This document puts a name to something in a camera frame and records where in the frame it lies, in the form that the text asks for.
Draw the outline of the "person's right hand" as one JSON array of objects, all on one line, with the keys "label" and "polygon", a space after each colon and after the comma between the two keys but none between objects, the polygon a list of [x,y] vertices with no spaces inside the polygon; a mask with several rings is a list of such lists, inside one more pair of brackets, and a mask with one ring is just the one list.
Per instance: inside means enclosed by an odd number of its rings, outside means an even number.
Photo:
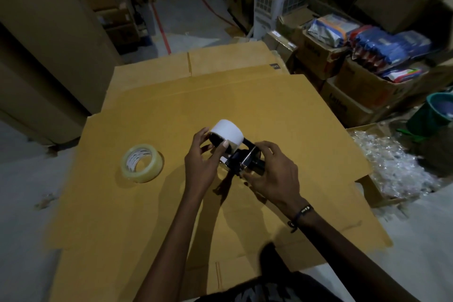
[{"label": "person's right hand", "polygon": [[280,150],[279,146],[269,141],[256,142],[261,150],[265,171],[265,191],[257,192],[265,197],[289,220],[298,211],[306,207],[307,202],[300,195],[298,167]]}]

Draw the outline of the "black tape dispenser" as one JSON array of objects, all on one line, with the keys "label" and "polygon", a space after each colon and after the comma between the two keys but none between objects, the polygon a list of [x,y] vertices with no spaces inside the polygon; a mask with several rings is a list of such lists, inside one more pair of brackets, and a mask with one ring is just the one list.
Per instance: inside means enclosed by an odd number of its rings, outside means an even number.
[{"label": "black tape dispenser", "polygon": [[[221,144],[221,139],[215,134],[208,132],[208,139],[216,148]],[[238,147],[229,146],[219,163],[236,176],[243,172],[254,172],[260,176],[264,175],[265,162],[261,159],[261,150],[246,137]]]}]

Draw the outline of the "white tape core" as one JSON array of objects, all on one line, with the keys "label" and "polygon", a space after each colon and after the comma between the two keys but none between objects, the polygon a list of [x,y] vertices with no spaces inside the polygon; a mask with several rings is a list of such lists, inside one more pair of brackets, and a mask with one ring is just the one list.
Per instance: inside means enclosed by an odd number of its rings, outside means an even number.
[{"label": "white tape core", "polygon": [[226,119],[219,120],[210,130],[210,134],[215,134],[221,142],[228,140],[232,147],[240,146],[245,138],[241,130]]}]

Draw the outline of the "person's right forearm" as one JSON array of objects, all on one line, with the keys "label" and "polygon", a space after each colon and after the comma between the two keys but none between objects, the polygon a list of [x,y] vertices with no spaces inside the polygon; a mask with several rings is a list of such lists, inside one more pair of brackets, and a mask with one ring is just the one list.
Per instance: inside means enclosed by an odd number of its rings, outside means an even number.
[{"label": "person's right forearm", "polygon": [[331,266],[355,302],[420,302],[315,210],[300,231]]}]

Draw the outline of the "person's left forearm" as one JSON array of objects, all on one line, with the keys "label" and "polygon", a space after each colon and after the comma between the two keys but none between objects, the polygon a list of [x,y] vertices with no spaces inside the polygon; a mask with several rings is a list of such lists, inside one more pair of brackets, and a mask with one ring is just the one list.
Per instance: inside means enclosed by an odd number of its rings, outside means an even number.
[{"label": "person's left forearm", "polygon": [[178,302],[189,246],[207,190],[186,188],[165,239],[134,302]]}]

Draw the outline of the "clear packing tape roll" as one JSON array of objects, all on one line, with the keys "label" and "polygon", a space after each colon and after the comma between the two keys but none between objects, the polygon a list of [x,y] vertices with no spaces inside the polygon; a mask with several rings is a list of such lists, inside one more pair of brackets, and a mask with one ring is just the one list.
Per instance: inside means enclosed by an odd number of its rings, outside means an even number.
[{"label": "clear packing tape roll", "polygon": [[145,143],[131,147],[120,163],[124,178],[135,183],[147,183],[155,179],[163,167],[163,156],[152,145]]}]

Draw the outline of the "large flattened cardboard sheet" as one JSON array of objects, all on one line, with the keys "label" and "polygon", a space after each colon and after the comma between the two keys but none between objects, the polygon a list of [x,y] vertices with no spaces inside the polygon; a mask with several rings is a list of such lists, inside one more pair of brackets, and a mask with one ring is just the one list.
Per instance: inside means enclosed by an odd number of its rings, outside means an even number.
[{"label": "large flattened cardboard sheet", "polygon": [[[221,74],[137,89],[88,119],[52,236],[61,266],[76,277],[109,285],[127,280],[150,242],[163,236],[184,187],[184,156],[193,134],[227,119],[253,142],[268,140],[299,167],[305,198],[366,252],[392,246],[355,181],[370,164],[320,94],[301,75],[221,84]],[[147,183],[124,178],[122,156],[138,144],[164,159]]]}]

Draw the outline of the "flattened cardboard box with seam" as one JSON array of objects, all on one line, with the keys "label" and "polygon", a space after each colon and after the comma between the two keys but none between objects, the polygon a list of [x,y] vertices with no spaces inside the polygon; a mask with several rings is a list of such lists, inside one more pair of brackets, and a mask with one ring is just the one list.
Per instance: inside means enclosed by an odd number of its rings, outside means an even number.
[{"label": "flattened cardboard box with seam", "polygon": [[277,65],[277,73],[289,74],[282,58],[263,41],[203,47],[116,66],[101,110],[112,107],[123,93],[135,88],[261,65]]}]

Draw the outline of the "person's dark printed shorts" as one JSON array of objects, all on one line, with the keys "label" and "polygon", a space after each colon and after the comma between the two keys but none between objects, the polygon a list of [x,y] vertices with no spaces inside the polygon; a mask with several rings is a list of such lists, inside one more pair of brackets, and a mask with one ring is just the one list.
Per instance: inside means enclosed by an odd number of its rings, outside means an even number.
[{"label": "person's dark printed shorts", "polygon": [[261,276],[195,302],[343,302],[313,277],[291,272],[273,242],[261,250],[259,264]]}]

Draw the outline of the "closed printed cardboard box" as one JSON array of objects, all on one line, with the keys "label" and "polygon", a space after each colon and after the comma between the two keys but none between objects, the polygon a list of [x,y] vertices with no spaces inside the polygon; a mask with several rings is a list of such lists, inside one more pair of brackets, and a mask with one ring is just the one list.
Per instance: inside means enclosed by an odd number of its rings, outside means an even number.
[{"label": "closed printed cardboard box", "polygon": [[331,108],[338,120],[346,127],[358,127],[379,121],[387,109],[371,110],[339,90],[334,82],[336,77],[327,79],[320,91],[325,103]]}]

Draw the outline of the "open cardboard box with print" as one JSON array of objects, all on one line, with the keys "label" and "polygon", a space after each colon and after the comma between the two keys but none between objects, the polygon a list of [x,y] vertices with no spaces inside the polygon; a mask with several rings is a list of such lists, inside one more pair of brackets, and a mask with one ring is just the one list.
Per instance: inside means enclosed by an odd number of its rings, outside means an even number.
[{"label": "open cardboard box with print", "polygon": [[327,80],[339,73],[349,54],[349,47],[330,47],[309,35],[307,30],[302,31],[302,40],[296,54],[301,64],[321,80]]}]

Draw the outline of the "cardboard box of clear plastic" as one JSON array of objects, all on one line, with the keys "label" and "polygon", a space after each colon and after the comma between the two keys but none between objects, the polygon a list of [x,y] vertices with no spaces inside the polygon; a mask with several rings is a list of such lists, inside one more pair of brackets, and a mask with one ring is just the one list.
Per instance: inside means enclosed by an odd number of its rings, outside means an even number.
[{"label": "cardboard box of clear plastic", "polygon": [[348,128],[347,132],[371,164],[372,172],[357,180],[371,208],[415,201],[446,185],[420,165],[421,157],[410,154],[379,125]]}]

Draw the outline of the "multicoloured flat packet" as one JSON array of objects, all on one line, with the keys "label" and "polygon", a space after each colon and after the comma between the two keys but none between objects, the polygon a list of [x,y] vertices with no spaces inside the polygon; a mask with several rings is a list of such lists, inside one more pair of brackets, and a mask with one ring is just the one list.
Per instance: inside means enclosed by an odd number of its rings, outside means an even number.
[{"label": "multicoloured flat packet", "polygon": [[380,78],[394,84],[412,80],[425,73],[422,67],[388,70],[379,74]]}]

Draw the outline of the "stack of blue packets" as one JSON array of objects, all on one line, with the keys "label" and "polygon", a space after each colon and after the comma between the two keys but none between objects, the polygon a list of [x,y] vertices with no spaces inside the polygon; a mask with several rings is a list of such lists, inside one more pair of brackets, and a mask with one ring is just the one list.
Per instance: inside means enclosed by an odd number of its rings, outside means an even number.
[{"label": "stack of blue packets", "polygon": [[432,41],[408,30],[392,35],[376,26],[366,25],[353,31],[348,42],[351,60],[373,72],[383,73],[431,52]]}]

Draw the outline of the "green plastic bucket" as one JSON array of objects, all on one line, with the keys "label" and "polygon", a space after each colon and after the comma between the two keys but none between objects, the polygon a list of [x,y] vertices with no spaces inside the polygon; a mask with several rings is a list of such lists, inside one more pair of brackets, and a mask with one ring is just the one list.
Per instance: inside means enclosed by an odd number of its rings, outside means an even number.
[{"label": "green plastic bucket", "polygon": [[399,134],[408,136],[413,142],[421,143],[446,126],[453,123],[453,93],[433,93],[410,117],[404,128],[397,128]]}]

